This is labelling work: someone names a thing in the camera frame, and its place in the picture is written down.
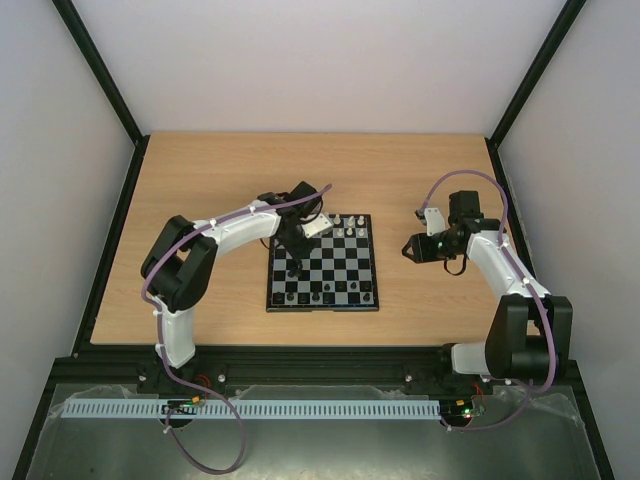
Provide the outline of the black white chess board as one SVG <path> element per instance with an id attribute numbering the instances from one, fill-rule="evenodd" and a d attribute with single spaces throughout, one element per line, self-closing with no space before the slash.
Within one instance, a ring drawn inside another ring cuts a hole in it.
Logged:
<path id="1" fill-rule="evenodd" d="M 372 218 L 329 214 L 332 228 L 314 237 L 315 248 L 295 261 L 269 241 L 266 311 L 377 311 Z"/>

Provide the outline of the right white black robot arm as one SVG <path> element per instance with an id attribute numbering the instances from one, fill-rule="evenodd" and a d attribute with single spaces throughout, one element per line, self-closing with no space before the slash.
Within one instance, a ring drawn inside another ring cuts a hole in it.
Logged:
<path id="1" fill-rule="evenodd" d="M 436 367 L 436 379 L 455 392 L 471 375 L 540 381 L 551 386 L 566 370 L 573 308 L 564 296 L 543 287 L 511 246 L 499 219 L 480 210 L 476 191 L 449 196 L 449 215 L 422 207 L 416 217 L 425 231 L 410 237 L 402 255 L 416 264 L 457 258 L 473 263 L 498 301 L 486 340 L 447 347 L 449 359 Z"/>

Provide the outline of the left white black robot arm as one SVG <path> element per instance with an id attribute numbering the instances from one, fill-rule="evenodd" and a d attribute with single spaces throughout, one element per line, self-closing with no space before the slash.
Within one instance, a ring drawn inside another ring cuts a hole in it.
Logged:
<path id="1" fill-rule="evenodd" d="M 330 229 L 322 214 L 323 195 L 306 182 L 292 191 L 266 192 L 248 205 L 211 219 L 170 218 L 141 266 L 141 297 L 154 306 L 158 356 L 179 369 L 195 356 L 196 304 L 209 286 L 216 260 L 261 239 L 273 239 L 294 260 L 294 270 L 317 247 L 316 236 Z"/>

